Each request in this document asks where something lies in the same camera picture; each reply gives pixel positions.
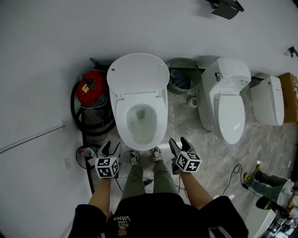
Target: toilet tank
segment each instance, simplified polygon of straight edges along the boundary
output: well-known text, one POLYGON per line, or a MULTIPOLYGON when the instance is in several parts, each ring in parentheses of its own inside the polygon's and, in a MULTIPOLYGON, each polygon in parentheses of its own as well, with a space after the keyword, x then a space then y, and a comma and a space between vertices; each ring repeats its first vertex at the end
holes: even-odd
POLYGON ((237 59, 219 58, 202 74, 206 92, 239 94, 250 81, 251 73, 248 66, 237 59))

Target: cardboard box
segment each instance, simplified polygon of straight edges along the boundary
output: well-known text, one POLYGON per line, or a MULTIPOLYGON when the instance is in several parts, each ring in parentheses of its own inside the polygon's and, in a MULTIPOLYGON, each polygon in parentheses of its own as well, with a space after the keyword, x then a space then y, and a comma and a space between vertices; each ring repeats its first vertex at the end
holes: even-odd
POLYGON ((286 73, 278 77, 280 79, 284 98, 284 123, 298 122, 297 100, 294 91, 294 75, 286 73))

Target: vacuum hose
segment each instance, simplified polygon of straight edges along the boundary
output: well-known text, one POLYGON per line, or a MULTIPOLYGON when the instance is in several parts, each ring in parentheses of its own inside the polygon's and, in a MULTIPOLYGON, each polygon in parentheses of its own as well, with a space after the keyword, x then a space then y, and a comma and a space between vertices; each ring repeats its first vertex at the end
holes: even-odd
POLYGON ((70 110, 71 110, 71 114, 74 118, 76 126, 79 128, 79 130, 82 133, 85 133, 88 136, 101 136, 101 135, 109 132, 116 125, 113 114, 111 114, 109 117, 105 118, 101 123, 98 123, 98 124, 95 124, 95 125, 86 125, 85 123, 82 123, 79 120, 80 115, 82 113, 84 113, 86 108, 88 108, 87 106, 81 105, 85 108, 80 107, 79 111, 77 113, 75 113, 75 93, 76 93, 76 89, 77 89, 79 83, 80 82, 77 82, 75 84, 75 86, 73 87, 73 90, 71 92, 71 97, 70 97, 70 110), (90 130, 90 129, 97 129, 97 128, 100 128, 100 127, 104 127, 108 123, 111 123, 111 124, 106 129, 104 129, 100 132, 89 132, 89 131, 87 131, 87 130, 90 130))

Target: toilet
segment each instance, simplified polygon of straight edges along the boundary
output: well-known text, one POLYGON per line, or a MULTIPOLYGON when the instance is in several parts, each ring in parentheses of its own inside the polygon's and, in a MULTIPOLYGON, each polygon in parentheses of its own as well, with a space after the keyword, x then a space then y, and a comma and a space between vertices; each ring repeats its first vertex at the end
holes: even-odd
POLYGON ((244 62, 219 58, 204 71, 196 90, 203 127, 231 145, 240 140, 244 130, 245 111, 239 94, 250 81, 244 62))
POLYGON ((128 54, 112 63, 107 82, 123 142, 139 151, 157 146, 168 123, 169 70, 166 64, 150 54, 128 54))
POLYGON ((270 76, 251 88, 251 101, 256 119, 271 126, 284 122, 284 98, 280 79, 270 76))

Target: toilet bowl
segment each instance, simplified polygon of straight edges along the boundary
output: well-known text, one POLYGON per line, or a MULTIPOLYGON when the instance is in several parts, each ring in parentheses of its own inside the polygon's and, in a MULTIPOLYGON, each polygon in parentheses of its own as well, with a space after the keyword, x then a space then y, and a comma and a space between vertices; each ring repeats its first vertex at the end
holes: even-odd
POLYGON ((157 146, 168 123, 169 70, 166 64, 149 54, 125 55, 108 69, 107 82, 123 142, 139 151, 157 146))
POLYGON ((203 127, 231 145, 240 140, 244 130, 245 111, 239 94, 250 81, 244 62, 219 58, 204 71, 196 90, 203 127))
POLYGON ((271 126, 284 122, 284 98, 280 79, 268 77, 251 88, 251 101, 256 119, 271 126))

